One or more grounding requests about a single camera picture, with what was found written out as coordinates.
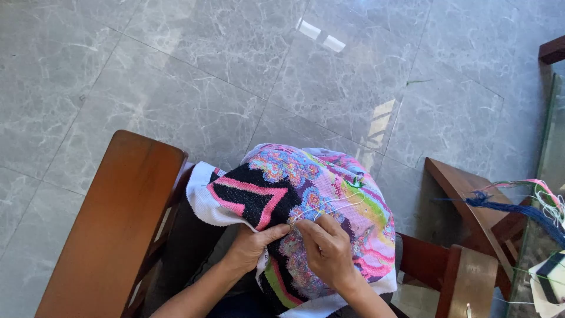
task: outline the forearm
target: forearm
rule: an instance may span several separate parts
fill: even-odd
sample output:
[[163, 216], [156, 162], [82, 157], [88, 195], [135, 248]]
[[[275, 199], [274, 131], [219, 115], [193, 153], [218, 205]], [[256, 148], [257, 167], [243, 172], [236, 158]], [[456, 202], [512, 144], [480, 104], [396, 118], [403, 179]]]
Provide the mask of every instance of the forearm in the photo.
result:
[[242, 275], [222, 260], [210, 268], [196, 283], [169, 299], [151, 317], [205, 317]]
[[387, 303], [361, 275], [354, 283], [339, 289], [338, 292], [362, 318], [396, 317]]

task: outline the cross-stitch fabric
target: cross-stitch fabric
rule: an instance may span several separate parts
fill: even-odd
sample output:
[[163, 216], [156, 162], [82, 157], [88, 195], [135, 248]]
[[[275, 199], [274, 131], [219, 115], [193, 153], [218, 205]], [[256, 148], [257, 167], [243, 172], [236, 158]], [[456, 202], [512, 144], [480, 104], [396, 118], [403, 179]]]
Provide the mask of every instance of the cross-stitch fabric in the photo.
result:
[[294, 226], [303, 218], [331, 215], [350, 235], [353, 263], [373, 289], [396, 290], [392, 213], [375, 181], [351, 156], [261, 144], [228, 173], [196, 164], [186, 195], [194, 213], [209, 224], [245, 223], [254, 231], [291, 225], [257, 264], [257, 283], [282, 317], [326, 317], [346, 305], [308, 268]]

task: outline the hand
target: hand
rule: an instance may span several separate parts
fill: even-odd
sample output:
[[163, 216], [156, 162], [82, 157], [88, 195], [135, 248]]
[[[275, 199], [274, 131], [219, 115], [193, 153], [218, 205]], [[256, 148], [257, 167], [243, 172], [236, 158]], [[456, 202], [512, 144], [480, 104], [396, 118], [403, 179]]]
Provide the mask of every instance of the hand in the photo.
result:
[[247, 225], [240, 224], [236, 239], [225, 254], [222, 262], [235, 273], [243, 276], [257, 266], [257, 261], [265, 246], [274, 240], [282, 238], [289, 230], [290, 226], [288, 224], [279, 224], [265, 231], [253, 233]]
[[300, 220], [296, 227], [304, 240], [308, 267], [329, 287], [342, 294], [361, 280], [367, 283], [353, 266], [349, 235], [333, 217], [324, 214], [315, 222]]

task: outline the person's left hand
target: person's left hand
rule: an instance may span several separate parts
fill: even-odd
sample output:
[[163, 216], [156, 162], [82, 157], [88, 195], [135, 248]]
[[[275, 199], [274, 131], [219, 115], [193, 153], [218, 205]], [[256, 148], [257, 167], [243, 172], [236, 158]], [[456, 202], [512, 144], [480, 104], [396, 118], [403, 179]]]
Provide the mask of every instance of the person's left hand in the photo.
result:
[[247, 225], [240, 224], [236, 239], [222, 261], [239, 275], [244, 275], [257, 266], [257, 261], [265, 246], [282, 238], [289, 230], [288, 224], [279, 224], [265, 231], [253, 233]]

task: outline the person's right hand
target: person's right hand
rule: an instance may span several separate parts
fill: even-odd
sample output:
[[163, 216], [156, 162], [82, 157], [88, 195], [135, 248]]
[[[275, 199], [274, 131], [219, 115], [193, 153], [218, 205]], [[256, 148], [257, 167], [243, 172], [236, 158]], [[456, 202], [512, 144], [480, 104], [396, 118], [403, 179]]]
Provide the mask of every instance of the person's right hand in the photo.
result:
[[296, 227], [302, 234], [308, 267], [329, 287], [342, 294], [355, 288], [362, 279], [353, 266], [349, 235], [333, 217], [324, 214], [316, 219], [300, 220]]

